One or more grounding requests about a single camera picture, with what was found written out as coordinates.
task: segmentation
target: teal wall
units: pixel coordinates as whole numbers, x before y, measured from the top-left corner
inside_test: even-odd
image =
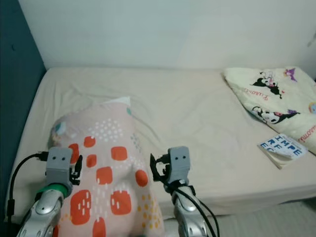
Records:
[[[3,225],[11,168],[46,70],[17,0],[1,0],[0,24],[0,221]],[[4,236],[3,228],[0,230],[0,236]]]

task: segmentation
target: bed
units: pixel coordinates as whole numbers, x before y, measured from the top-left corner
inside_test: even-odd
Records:
[[[149,169],[150,153],[190,149],[190,184],[215,214],[258,210],[316,196],[316,157],[278,170],[257,148],[276,135],[253,118],[220,71],[122,68],[52,68],[44,76],[29,113],[14,167],[47,149],[50,130],[62,115],[131,97],[131,110]],[[45,163],[31,160],[16,179],[13,222],[20,222],[44,183]],[[153,183],[164,219],[173,216],[171,197]]]

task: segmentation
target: black cable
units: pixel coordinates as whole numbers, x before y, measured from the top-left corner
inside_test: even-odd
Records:
[[[12,178],[11,178],[11,182],[10,182],[9,200],[8,200],[7,207],[6,207],[6,209],[7,209],[6,214],[8,216],[8,234],[10,234],[10,232],[11,232],[11,224],[12,224],[11,218],[14,215],[15,200],[13,199],[13,188],[14,188],[14,182],[15,182],[16,175],[17,175],[19,169],[21,168],[21,166],[29,159],[34,158],[34,157],[38,157],[38,158],[40,158],[40,160],[45,160],[45,159],[47,160],[47,156],[48,156],[48,152],[42,152],[42,153],[36,153],[36,154],[30,155],[30,156],[24,158],[18,164],[18,166],[15,168],[13,175],[12,175]]]
[[[202,204],[202,206],[204,206],[204,208],[206,208],[206,210],[208,210],[208,212],[212,215],[213,219],[214,219],[214,222],[215,222],[215,226],[216,226],[216,231],[217,231],[217,237],[220,237],[220,234],[219,234],[219,226],[218,226],[218,222],[217,222],[217,219],[216,219],[216,216],[214,215],[214,213],[211,211],[211,209],[208,208],[207,205],[205,205],[200,199],[199,199],[200,203]]]
[[[199,204],[197,204],[196,201],[194,201],[194,199],[192,197],[190,197],[189,195],[187,195],[185,192],[183,192],[182,190],[178,189],[177,187],[174,187],[173,185],[167,183],[166,181],[162,180],[161,178],[159,178],[159,180],[166,185],[168,188],[170,188],[173,191],[178,192],[179,194],[185,196],[188,200],[190,200],[194,206],[196,206],[196,208],[198,209],[198,211],[200,212],[200,214],[202,215],[204,221],[206,222],[207,227],[209,228],[209,230],[211,231],[212,237],[216,237],[216,234],[212,228],[211,223],[209,222],[207,216],[205,215],[205,213],[203,212],[203,210],[200,208]]]

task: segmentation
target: pillowcase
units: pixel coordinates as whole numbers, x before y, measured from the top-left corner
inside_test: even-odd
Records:
[[[243,106],[316,154],[316,83],[300,68],[228,68],[225,79]]]
[[[55,236],[164,235],[129,98],[63,116],[51,139],[73,150],[73,166],[83,156],[81,183],[64,200]]]

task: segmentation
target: book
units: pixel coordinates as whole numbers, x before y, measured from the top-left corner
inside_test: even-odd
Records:
[[[302,144],[284,134],[274,136],[258,144],[258,147],[279,169],[299,159],[308,151]]]

